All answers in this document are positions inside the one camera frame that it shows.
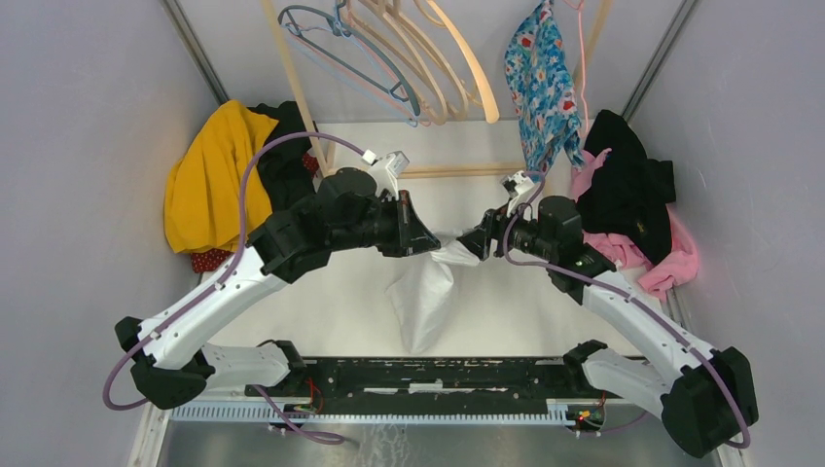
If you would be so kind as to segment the blue floral skirt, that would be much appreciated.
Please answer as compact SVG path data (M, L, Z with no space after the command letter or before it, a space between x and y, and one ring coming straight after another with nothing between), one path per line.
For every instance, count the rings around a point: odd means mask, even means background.
M581 167L583 121L553 1L539 2L517 27L504 52L504 72L526 167L551 167L560 155Z

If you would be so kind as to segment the wooden hanger front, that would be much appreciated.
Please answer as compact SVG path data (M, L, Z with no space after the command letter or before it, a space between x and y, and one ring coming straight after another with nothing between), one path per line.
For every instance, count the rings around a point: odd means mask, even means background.
M476 85L477 98L475 102L480 105L484 111L484 119L488 124L496 124L500 119L500 112L498 105L490 86L489 80L483 67L481 66L476 54L465 39L463 34L455 26L453 21L441 9L441 7L433 0L427 0L428 10L426 10L420 1L414 1L418 10L433 24L446 29L458 49L461 51L465 61L470 69L474 83Z

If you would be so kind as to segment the white garment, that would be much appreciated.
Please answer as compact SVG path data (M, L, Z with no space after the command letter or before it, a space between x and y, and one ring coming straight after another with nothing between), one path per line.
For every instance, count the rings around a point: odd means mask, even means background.
M416 255L400 277L385 290L400 326L404 349L421 354L440 338L453 310L456 275L481 260L458 241L462 231L436 234L441 247Z

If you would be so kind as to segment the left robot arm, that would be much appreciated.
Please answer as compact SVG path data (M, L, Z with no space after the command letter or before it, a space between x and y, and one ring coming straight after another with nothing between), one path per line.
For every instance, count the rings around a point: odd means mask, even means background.
M416 215L410 194L391 194L367 172L343 168L316 192L273 212L246 245L187 297L158 315L122 319L116 336L137 391L162 410L201 393L233 386L274 387L291 396L304 388L305 364L295 346L219 346L210 339L262 299L326 267L338 251L374 247L406 258L439 249Z

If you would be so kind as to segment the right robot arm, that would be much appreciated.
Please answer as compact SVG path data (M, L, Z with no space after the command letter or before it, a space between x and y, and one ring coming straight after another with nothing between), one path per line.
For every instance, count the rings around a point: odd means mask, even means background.
M470 253L509 259L529 255L555 287L600 316L643 356L624 357L600 341L563 357L564 389L575 397L594 390L617 395L656 417L675 444L701 458L723 445L749 448L759 411L751 365L735 347L724 350L691 334L636 295L616 266L584 240L570 198L543 198L533 219L520 207L489 209L458 238Z

